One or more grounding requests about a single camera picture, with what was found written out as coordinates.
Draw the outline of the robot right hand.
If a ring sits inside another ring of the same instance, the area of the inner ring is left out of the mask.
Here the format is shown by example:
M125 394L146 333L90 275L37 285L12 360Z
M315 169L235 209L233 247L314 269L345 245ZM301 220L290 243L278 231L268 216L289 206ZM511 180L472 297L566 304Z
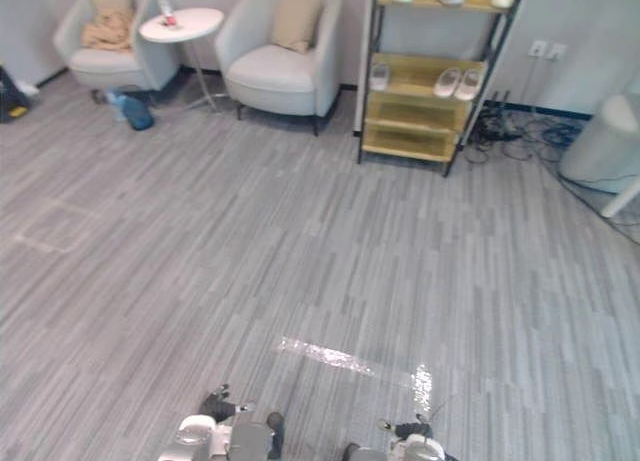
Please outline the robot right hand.
M385 432L391 433L401 440L407 440L411 435L414 434L421 435L425 438L432 438L433 429L429 424L427 418L424 415L417 413L416 419L416 422L399 424L394 424L385 419L378 419L376 421L376 426Z

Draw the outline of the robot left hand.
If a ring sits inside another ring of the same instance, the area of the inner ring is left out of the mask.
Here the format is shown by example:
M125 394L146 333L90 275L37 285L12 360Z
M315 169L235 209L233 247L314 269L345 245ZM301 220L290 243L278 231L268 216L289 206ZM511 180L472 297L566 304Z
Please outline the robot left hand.
M214 389L200 404L198 414L209 416L216 423L222 423L237 414L250 413L255 410L256 403L232 403L227 400L229 396L229 384L223 383Z

